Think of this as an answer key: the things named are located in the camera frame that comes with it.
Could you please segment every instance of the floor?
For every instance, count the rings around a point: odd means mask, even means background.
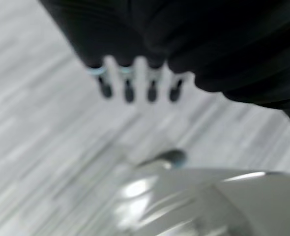
[[[127,105],[113,59],[115,98],[102,99],[35,0],[0,0],[0,236],[120,235],[112,195],[133,167],[171,148],[188,168],[290,172],[290,121],[278,111],[227,101],[189,80],[168,101],[145,100],[146,66],[136,60],[137,102]]]

